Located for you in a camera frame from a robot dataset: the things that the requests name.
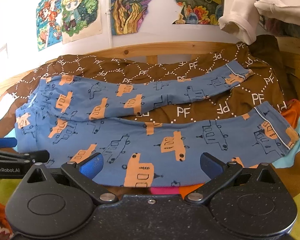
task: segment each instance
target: white wall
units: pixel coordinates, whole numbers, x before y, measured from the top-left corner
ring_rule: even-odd
[[[5,78],[33,69],[63,54],[83,54],[110,47],[110,30],[106,12],[109,0],[100,0],[103,33],[63,45],[37,49],[35,11],[41,0],[0,0],[0,48],[7,43],[9,66],[2,70]],[[175,0],[152,0],[149,13],[138,33],[114,36],[113,46],[164,41],[238,40],[212,25],[172,25],[181,8]]]

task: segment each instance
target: white piping trim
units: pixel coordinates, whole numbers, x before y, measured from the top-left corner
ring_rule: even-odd
[[[261,117],[263,120],[265,120],[266,122],[268,122],[268,123],[271,125],[272,130],[273,130],[274,133],[277,135],[277,137],[278,137],[279,140],[282,142],[282,144],[283,144],[288,150],[290,150],[289,146],[286,145],[286,144],[284,143],[284,141],[282,141],[282,139],[280,138],[279,134],[275,131],[273,125],[272,125],[266,118],[264,118],[264,117],[262,116],[262,114],[260,114],[260,112],[258,111],[258,109],[257,109],[256,107],[254,107],[254,109],[257,111],[257,113],[260,115],[260,117]]]
[[[231,70],[231,72],[232,72],[233,74],[235,74],[236,76],[242,77],[244,80],[246,80],[246,77],[245,77],[245,76],[235,73],[235,72],[228,66],[227,63],[226,63],[226,66],[228,67],[228,69]]]

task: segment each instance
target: brown pf print fabric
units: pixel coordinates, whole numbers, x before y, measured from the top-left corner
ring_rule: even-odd
[[[27,97],[37,87],[40,78],[70,74],[123,84],[173,79],[182,81],[204,75],[233,59],[243,67],[250,68],[254,75],[230,91],[208,100],[192,104],[168,105],[142,116],[127,118],[141,122],[188,123],[242,115],[264,101],[268,101],[279,112],[286,108],[273,69],[267,63],[254,58],[245,43],[234,44],[220,52],[202,55],[189,62],[169,65],[151,65],[91,55],[65,55],[60,56],[55,62],[34,70],[7,90],[16,100],[0,120],[0,137],[7,135],[13,129],[16,121],[15,110],[27,101]]]
[[[267,34],[257,36],[257,40],[248,47],[253,57],[265,61],[273,68],[283,91],[284,100],[297,99],[296,91],[288,81],[276,37]]]

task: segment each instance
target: psychedelic painting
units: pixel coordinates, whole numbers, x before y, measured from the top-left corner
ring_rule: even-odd
[[[38,50],[62,41],[61,27],[56,22],[61,0],[42,0],[36,10]]]
[[[138,32],[151,0],[111,0],[112,35]]]
[[[222,0],[176,0],[182,7],[174,24],[218,25],[223,15]]]
[[[64,44],[102,33],[98,0],[62,0],[61,7]]]

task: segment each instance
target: blue handle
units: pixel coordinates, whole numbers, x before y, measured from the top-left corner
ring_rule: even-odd
[[[17,146],[16,138],[0,138],[0,148],[13,148]]]

